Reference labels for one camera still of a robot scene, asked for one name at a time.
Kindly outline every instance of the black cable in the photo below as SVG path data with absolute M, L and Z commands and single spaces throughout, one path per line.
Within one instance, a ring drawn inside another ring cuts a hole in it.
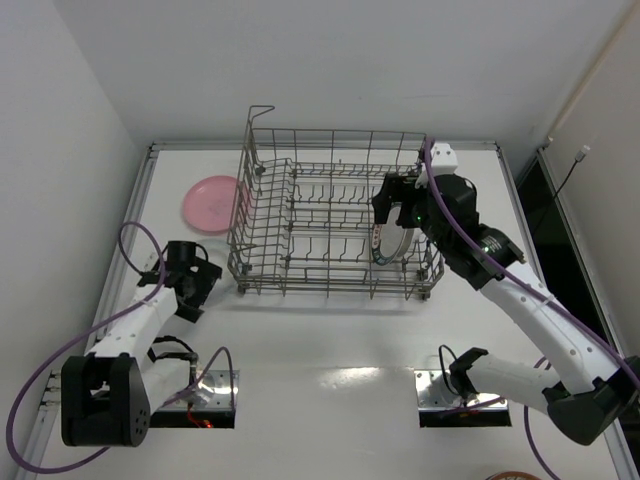
M 188 352 L 190 353 L 194 353 L 193 348 L 191 348 L 189 346 L 189 344 L 187 342 L 185 342 L 184 340 L 180 340 L 178 337 L 174 337 L 173 335 L 165 335 L 164 337 L 157 337 L 153 343 L 167 343 L 167 342 L 175 342 L 175 343 L 179 343 L 180 345 L 182 345 Z
M 547 213 L 549 213 L 549 210 L 551 209 L 551 207 L 553 206 L 556 198 L 558 198 L 558 195 L 560 194 L 560 191 L 564 188 L 564 186 L 567 184 L 567 182 L 569 181 L 569 177 L 571 176 L 571 174 L 573 173 L 573 171 L 576 169 L 576 167 L 578 166 L 578 164 L 581 162 L 582 160 L 577 160 L 574 159 L 573 161 L 573 165 L 571 165 L 571 168 L 569 169 L 569 173 L 567 173 L 567 176 L 564 177 L 564 180 L 562 181 L 562 183 L 560 184 L 560 186 L 558 187 L 558 189 L 556 190 L 556 192 L 553 194 L 553 197 L 551 197 L 551 200 L 549 200 L 549 203 L 547 204 L 547 207 L 544 209 L 544 212 L 542 213 L 542 216 L 540 217 L 540 220 L 538 220 L 538 223 L 536 224 L 536 226 L 531 230 L 531 238 L 535 238 L 536 233 L 538 233 L 538 230 L 540 229 L 540 226 L 542 225 L 542 222 L 544 221 L 545 217 L 547 216 Z
M 446 351 L 448 351 L 451 354 L 451 356 L 454 358 L 454 360 L 457 360 L 458 357 L 456 356 L 455 353 L 453 353 L 453 350 L 451 350 L 451 348 L 449 348 L 447 345 L 440 345 L 438 347 L 438 358 L 440 359 L 440 370 L 442 371 L 442 380 L 444 381 L 444 386 L 447 387 L 447 390 L 449 390 L 452 395 L 458 396 L 458 392 L 454 392 L 453 389 L 451 388 L 451 385 L 449 385 L 449 379 L 447 378 L 447 371 L 444 368 L 444 357 L 442 355 L 442 349 L 445 349 Z
M 202 245 L 200 245 L 199 243 L 196 243 L 196 247 L 199 248 L 200 250 L 202 250 L 202 253 L 204 253 L 204 260 L 206 262 L 209 261 L 209 252 L 207 252 L 207 249 L 204 248 Z

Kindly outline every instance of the tabletop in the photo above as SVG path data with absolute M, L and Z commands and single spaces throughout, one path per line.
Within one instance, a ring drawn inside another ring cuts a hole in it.
M 481 221 L 526 250 L 502 159 L 492 149 L 456 152 L 457 173 L 478 189 Z M 239 150 L 160 151 L 141 223 L 161 245 L 206 238 L 183 220 L 182 200 L 205 177 L 235 176 L 239 159 Z M 217 264 L 228 253 L 224 240 L 213 241 Z M 131 258 L 143 265 L 152 251 L 139 234 Z M 140 447 L 112 449 L 57 478 L 481 480 L 505 470 L 547 478 L 527 444 L 521 405 L 510 404 L 512 427 L 420 428 L 413 369 L 437 368 L 438 345 L 459 353 L 482 347 L 526 364 L 541 357 L 498 307 L 450 271 L 426 302 L 366 293 L 243 296 L 228 277 L 225 266 L 197 324 L 173 318 L 163 333 L 183 338 L 202 358 L 221 345 L 230 349 L 240 371 L 235 428 L 152 429 Z M 119 282 L 119 307 L 128 304 L 136 282 L 132 271 Z M 220 362 L 214 368 L 225 368 Z M 616 477 L 603 437 L 576 445 L 537 412 L 532 425 L 542 455 L 561 478 Z M 58 432 L 56 425 L 43 465 L 89 452 L 65 447 Z

